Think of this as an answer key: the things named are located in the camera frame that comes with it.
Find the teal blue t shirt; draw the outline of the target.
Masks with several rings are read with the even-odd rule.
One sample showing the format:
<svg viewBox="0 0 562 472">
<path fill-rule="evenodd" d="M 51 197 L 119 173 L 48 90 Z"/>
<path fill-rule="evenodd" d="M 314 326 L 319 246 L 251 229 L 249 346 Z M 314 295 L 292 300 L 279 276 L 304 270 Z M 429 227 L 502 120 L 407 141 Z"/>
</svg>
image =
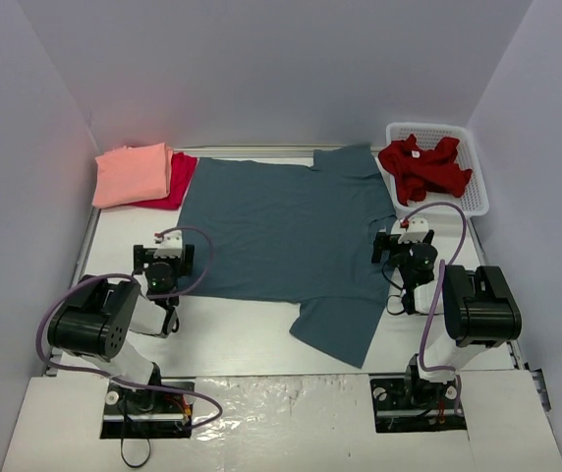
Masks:
<svg viewBox="0 0 562 472">
<path fill-rule="evenodd" d="M 353 145 L 309 166 L 203 158 L 178 223 L 195 295 L 296 304 L 291 334 L 358 368 L 387 299 L 373 240 L 394 220 L 370 147 Z"/>
</svg>

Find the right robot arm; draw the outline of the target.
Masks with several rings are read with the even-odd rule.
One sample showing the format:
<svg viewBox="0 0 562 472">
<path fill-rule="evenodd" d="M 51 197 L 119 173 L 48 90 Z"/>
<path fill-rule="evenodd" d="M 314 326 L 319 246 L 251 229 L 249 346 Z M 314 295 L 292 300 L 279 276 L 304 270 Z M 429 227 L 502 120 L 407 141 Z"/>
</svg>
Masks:
<svg viewBox="0 0 562 472">
<path fill-rule="evenodd" d="M 517 339 L 522 316 L 500 267 L 437 264 L 433 232 L 379 231 L 371 261 L 394 268 L 402 312 L 425 315 L 418 354 L 410 361 L 402 391 L 405 399 L 424 406 L 440 385 L 456 385 L 458 374 L 477 355 Z"/>
</svg>

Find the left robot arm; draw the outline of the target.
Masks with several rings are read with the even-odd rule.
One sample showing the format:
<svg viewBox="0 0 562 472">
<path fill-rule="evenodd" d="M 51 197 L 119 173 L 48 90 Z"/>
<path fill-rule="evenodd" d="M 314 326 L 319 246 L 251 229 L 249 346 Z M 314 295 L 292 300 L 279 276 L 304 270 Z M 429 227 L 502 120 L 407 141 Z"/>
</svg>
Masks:
<svg viewBox="0 0 562 472">
<path fill-rule="evenodd" d="M 180 328 L 178 281 L 193 272 L 195 246 L 165 239 L 154 248 L 133 247 L 133 278 L 111 283 L 83 277 L 84 287 L 53 315 L 47 341 L 83 358 L 108 378 L 128 387 L 142 411 L 164 399 L 160 368 L 127 340 L 129 332 L 166 338 Z"/>
</svg>

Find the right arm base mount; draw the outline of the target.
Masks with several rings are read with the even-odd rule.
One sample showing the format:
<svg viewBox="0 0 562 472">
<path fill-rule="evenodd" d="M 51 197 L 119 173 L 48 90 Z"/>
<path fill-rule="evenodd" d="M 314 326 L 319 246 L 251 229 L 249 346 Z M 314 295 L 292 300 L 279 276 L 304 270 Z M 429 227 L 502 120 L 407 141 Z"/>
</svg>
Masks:
<svg viewBox="0 0 562 472">
<path fill-rule="evenodd" d="M 454 382 L 428 383 L 404 375 L 371 376 L 373 423 L 378 434 L 465 431 L 455 410 Z"/>
</svg>

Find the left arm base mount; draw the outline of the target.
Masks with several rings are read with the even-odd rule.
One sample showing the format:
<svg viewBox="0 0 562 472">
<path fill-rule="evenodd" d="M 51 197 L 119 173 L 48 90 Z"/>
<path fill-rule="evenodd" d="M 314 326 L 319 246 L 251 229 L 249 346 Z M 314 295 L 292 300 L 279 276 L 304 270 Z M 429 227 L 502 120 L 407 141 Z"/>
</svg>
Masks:
<svg viewBox="0 0 562 472">
<path fill-rule="evenodd" d="M 104 399 L 102 440 L 188 439 L 193 404 L 187 395 L 128 389 L 110 383 Z"/>
</svg>

